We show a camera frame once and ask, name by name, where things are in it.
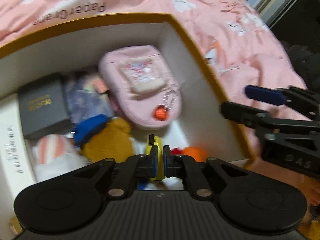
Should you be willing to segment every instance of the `plush toy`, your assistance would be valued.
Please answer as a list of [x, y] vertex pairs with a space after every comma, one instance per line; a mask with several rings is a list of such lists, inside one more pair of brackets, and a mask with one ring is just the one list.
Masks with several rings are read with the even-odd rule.
[[87, 143], [92, 136], [105, 128], [106, 123], [110, 121], [110, 117], [107, 117], [104, 114], [99, 114], [77, 124], [74, 130], [75, 134], [73, 136], [76, 146], [82, 146]]
[[74, 149], [70, 139], [60, 134], [49, 134], [39, 139], [34, 154], [37, 182], [74, 171], [87, 164], [87, 160]]
[[124, 162], [133, 155], [130, 125], [122, 118], [113, 119], [81, 148], [82, 154], [92, 163], [105, 158]]
[[208, 157], [207, 151], [198, 147], [189, 146], [182, 150], [182, 154], [193, 157], [196, 162], [205, 162]]
[[320, 239], [320, 220], [311, 221], [310, 224], [300, 224], [298, 231], [310, 240]]
[[180, 148], [174, 148], [174, 149], [172, 149], [171, 154], [176, 155], [176, 154], [183, 154], [183, 153]]

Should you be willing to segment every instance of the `blue fabric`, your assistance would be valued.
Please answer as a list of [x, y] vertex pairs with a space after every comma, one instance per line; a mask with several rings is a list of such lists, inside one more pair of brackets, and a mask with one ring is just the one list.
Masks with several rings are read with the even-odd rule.
[[150, 182], [149, 179], [140, 179], [137, 185], [137, 190], [144, 190], [149, 182]]
[[105, 99], [101, 99], [90, 83], [90, 75], [86, 72], [68, 75], [64, 82], [64, 91], [71, 121], [74, 124], [99, 114], [114, 116], [110, 104]]
[[76, 146], [87, 143], [92, 136], [99, 133], [106, 127], [106, 123], [110, 121], [110, 117], [100, 114], [79, 123], [74, 130], [75, 134], [73, 136]]

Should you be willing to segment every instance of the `striped fabric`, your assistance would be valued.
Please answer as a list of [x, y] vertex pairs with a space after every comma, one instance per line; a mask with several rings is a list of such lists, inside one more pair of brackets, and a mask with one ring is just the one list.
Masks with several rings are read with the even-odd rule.
[[36, 146], [36, 160], [39, 164], [48, 164], [65, 153], [77, 154], [69, 139], [60, 134], [44, 136]]

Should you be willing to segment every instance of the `gray box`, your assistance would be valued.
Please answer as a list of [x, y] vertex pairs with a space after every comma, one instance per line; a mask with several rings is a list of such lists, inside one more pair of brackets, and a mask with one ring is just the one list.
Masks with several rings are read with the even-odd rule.
[[71, 128], [60, 74], [52, 74], [21, 87], [18, 98], [22, 133], [26, 139], [39, 139]]

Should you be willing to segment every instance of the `pink blanket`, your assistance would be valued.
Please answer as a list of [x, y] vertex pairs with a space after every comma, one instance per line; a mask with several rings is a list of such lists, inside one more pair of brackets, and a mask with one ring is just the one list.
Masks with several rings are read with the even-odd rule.
[[[160, 12], [174, 15], [208, 59], [229, 99], [271, 111], [274, 116], [303, 119], [286, 107], [247, 99], [248, 84], [304, 88], [279, 41], [244, 0], [0, 0], [0, 46], [50, 25], [117, 12]], [[247, 135], [256, 154], [254, 131]], [[320, 184], [299, 185], [306, 177], [256, 159], [252, 169], [300, 188], [310, 203], [320, 203]]]

